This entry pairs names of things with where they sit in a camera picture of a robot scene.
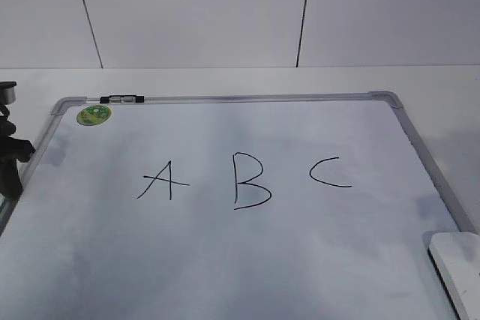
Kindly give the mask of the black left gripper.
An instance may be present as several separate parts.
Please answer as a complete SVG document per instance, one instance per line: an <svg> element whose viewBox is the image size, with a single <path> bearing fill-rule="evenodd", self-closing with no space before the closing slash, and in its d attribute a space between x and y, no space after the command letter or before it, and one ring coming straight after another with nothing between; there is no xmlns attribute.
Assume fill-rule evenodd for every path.
<svg viewBox="0 0 480 320"><path fill-rule="evenodd" d="M30 161L35 153L33 144L28 140L13 138L16 126L8 120L10 112L1 105L1 194L7 199L18 199L23 186L19 177L17 160Z"/></svg>

